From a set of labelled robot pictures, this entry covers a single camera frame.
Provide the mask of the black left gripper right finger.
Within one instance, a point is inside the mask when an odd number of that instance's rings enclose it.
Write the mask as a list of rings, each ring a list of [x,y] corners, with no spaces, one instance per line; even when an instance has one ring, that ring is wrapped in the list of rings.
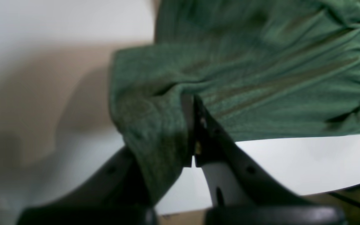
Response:
[[[206,225],[346,225],[341,208],[294,194],[241,150],[194,97],[195,164],[203,170],[213,207]]]

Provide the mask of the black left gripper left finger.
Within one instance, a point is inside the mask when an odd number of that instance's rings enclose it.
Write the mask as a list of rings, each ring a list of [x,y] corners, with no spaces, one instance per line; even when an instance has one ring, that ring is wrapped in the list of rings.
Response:
[[[194,96],[122,131],[125,146],[67,195],[20,215],[18,225],[156,225],[156,204],[191,166]]]

